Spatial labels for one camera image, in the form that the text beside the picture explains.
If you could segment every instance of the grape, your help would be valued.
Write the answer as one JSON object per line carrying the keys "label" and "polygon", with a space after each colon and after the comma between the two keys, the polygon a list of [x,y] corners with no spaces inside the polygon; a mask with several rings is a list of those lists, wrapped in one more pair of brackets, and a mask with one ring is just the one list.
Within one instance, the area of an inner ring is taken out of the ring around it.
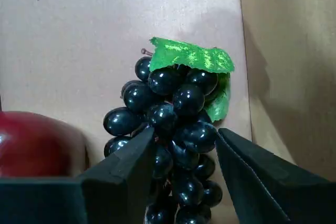
{"label": "grape", "polygon": [[193,170],[195,176],[201,180],[207,180],[215,171],[215,161],[206,154],[199,155],[197,167]]}
{"label": "grape", "polygon": [[222,201],[223,197],[223,191],[219,184],[211,180],[206,180],[202,182],[202,185],[204,187],[202,203],[209,207],[217,206]]}
{"label": "grape", "polygon": [[202,109],[197,116],[179,116],[177,121],[177,127],[182,127],[187,124],[196,122],[212,123],[211,118],[205,109]]}
{"label": "grape", "polygon": [[158,145],[155,156],[153,178],[165,177],[173,167],[173,159],[170,152],[161,145]]}
{"label": "grape", "polygon": [[126,107],[116,108],[106,114],[103,120],[105,130],[113,136],[130,134],[141,124],[141,116]]}
{"label": "grape", "polygon": [[204,95],[210,94],[218,83],[218,74],[209,73],[201,69],[192,69],[185,78],[185,83],[197,85]]}
{"label": "grape", "polygon": [[149,125],[148,122],[142,123],[135,131],[131,133],[131,137],[136,137],[139,135],[141,132],[143,132],[145,129],[150,128],[151,126]]}
{"label": "grape", "polygon": [[180,64],[180,65],[175,64],[173,68],[176,69],[182,77],[186,77],[186,75],[191,69],[190,67],[183,65],[183,64]]}
{"label": "grape", "polygon": [[204,105],[204,95],[193,84],[182,85],[173,95],[174,110],[178,115],[197,115]]}
{"label": "grape", "polygon": [[197,121],[212,124],[210,116],[208,115],[208,113],[204,109],[202,109],[199,112],[199,114],[197,114]]}
{"label": "grape", "polygon": [[196,211],[189,211],[189,208],[181,208],[176,215],[176,224],[207,224],[206,218]]}
{"label": "grape", "polygon": [[177,204],[172,197],[165,202],[152,205],[148,208],[145,216],[145,224],[174,224]]}
{"label": "grape", "polygon": [[125,89],[123,100],[127,108],[138,113],[147,110],[162,98],[153,93],[145,83],[139,83],[132,84]]}
{"label": "grape", "polygon": [[204,104],[206,104],[206,105],[210,104],[217,97],[217,95],[219,93],[219,89],[220,89],[220,85],[217,84],[215,89],[210,94],[208,94],[204,97],[204,99],[205,99]]}
{"label": "grape", "polygon": [[166,102],[150,107],[147,112],[149,124],[155,128],[155,133],[162,138],[173,134],[177,119],[173,106]]}
{"label": "grape", "polygon": [[173,197],[180,206],[197,206],[201,202],[204,188],[192,173],[174,174],[172,186]]}
{"label": "grape", "polygon": [[113,152],[116,152],[120,148],[124,147],[131,138],[129,136],[117,136],[110,139],[104,147],[104,156],[107,157]]}
{"label": "grape", "polygon": [[124,96],[124,91],[125,91],[125,89],[126,89],[128,86],[130,86],[130,85],[132,85],[132,84],[139,84],[139,83],[143,83],[143,82],[142,82],[142,81],[139,81],[139,80],[131,80],[131,81],[126,82],[126,83],[124,84],[124,86],[122,86],[122,88],[121,88],[121,98],[123,98],[123,96]]}
{"label": "grape", "polygon": [[147,82],[148,76],[150,74],[149,66],[151,64],[151,59],[151,57],[144,56],[140,58],[135,64],[135,74],[140,80],[144,82]]}
{"label": "grape", "polygon": [[148,77],[149,87],[159,95],[172,94],[182,82],[178,71],[168,67],[156,69]]}
{"label": "grape", "polygon": [[219,140],[219,135],[211,124],[196,122],[178,129],[173,140],[177,144],[183,142],[192,152],[206,153],[215,148],[215,141]]}
{"label": "grape", "polygon": [[196,207],[197,212],[202,215],[207,222],[210,222],[212,214],[210,207],[205,204],[200,204]]}
{"label": "grape", "polygon": [[192,170],[197,166],[200,155],[187,150],[183,144],[179,146],[174,141],[170,141],[169,150],[173,156],[174,165],[186,170]]}
{"label": "grape", "polygon": [[[201,218],[196,218],[196,216],[202,216],[205,222],[202,222]],[[212,214],[210,207],[204,204],[200,204],[197,207],[183,207],[181,208],[176,215],[176,223],[192,223],[191,220],[196,219],[201,221],[201,223],[209,223],[211,220]]]}

